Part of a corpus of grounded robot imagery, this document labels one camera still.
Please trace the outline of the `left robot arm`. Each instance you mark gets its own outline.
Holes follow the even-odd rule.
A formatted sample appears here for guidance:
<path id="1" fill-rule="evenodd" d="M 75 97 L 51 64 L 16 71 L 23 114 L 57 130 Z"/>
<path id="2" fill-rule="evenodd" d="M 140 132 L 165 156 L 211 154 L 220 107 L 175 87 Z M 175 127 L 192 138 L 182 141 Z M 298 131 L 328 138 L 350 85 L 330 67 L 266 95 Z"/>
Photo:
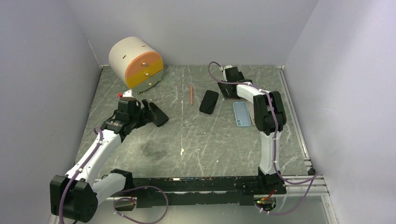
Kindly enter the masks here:
<path id="1" fill-rule="evenodd" d="M 50 210 L 64 219 L 89 222 L 98 206 L 115 193 L 128 196 L 133 192 L 132 173 L 115 170 L 106 178 L 95 181 L 99 171 L 110 155 L 134 130 L 156 119 L 151 105 L 146 99 L 138 101 L 134 97 L 121 97 L 118 108 L 100 127 L 94 128 L 97 135 L 83 157 L 64 175 L 55 175 L 50 184 Z"/>

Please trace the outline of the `light blue phone case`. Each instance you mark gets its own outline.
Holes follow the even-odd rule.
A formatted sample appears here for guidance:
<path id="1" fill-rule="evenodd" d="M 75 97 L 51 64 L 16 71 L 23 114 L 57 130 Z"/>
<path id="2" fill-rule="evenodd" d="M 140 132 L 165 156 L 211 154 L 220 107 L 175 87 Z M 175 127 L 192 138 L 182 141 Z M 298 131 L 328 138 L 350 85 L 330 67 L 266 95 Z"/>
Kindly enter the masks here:
<path id="1" fill-rule="evenodd" d="M 251 126 L 251 119 L 246 102 L 234 102 L 233 110 L 234 110 L 236 125 L 238 127 Z"/>

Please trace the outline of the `beige phone case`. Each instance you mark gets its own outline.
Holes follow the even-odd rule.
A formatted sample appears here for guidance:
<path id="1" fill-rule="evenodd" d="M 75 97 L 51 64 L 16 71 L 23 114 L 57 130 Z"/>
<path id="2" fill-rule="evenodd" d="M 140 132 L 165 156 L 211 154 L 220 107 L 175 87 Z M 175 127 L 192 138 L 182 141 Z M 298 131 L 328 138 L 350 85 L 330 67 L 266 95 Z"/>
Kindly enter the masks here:
<path id="1" fill-rule="evenodd" d="M 247 108 L 251 119 L 251 123 L 252 125 L 255 125 L 254 105 L 250 102 L 247 102 Z"/>

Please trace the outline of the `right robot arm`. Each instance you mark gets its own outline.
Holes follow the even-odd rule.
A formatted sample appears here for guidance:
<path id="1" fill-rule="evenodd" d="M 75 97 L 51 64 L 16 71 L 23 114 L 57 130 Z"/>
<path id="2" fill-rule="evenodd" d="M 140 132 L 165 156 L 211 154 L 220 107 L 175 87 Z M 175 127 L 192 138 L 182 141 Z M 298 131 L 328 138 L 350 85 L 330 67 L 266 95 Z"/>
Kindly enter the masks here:
<path id="1" fill-rule="evenodd" d="M 269 193 L 275 184 L 284 184 L 278 164 L 279 137 L 286 124 L 285 109 L 278 91 L 266 91 L 245 79 L 237 67 L 220 66 L 223 80 L 218 86 L 225 99 L 244 99 L 253 105 L 255 127 L 261 137 L 261 160 L 257 189 Z"/>

